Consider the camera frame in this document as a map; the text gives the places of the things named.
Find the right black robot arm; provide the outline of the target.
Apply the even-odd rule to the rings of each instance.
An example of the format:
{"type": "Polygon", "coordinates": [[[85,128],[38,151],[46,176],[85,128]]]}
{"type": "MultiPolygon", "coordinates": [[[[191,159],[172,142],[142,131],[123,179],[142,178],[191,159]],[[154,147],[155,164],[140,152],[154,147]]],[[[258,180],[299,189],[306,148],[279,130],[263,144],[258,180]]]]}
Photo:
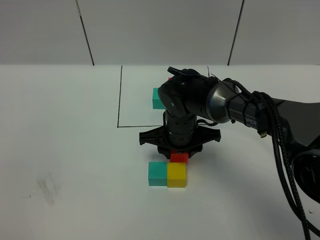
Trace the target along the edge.
{"type": "MultiPolygon", "coordinates": [[[[163,126],[142,132],[140,144],[194,155],[202,145],[221,139],[217,124],[240,122],[263,137],[272,133],[267,101],[230,78],[219,80],[193,69],[169,67],[171,73],[157,93],[164,105],[163,126]]],[[[272,99],[283,130],[289,166],[300,189],[320,200],[320,105],[272,99]]]]}

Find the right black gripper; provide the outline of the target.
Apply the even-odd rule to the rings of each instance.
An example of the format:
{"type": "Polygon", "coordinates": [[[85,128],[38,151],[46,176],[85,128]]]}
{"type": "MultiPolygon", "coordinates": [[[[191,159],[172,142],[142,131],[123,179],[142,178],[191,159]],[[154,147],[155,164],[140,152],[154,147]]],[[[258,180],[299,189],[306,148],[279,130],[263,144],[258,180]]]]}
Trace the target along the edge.
{"type": "Polygon", "coordinates": [[[198,119],[188,113],[183,117],[172,116],[168,111],[163,113],[163,125],[155,129],[139,133],[139,144],[157,146],[159,154],[167,159],[171,154],[188,154],[191,158],[203,149],[203,144],[221,140],[219,129],[212,129],[216,122],[198,119]]]}

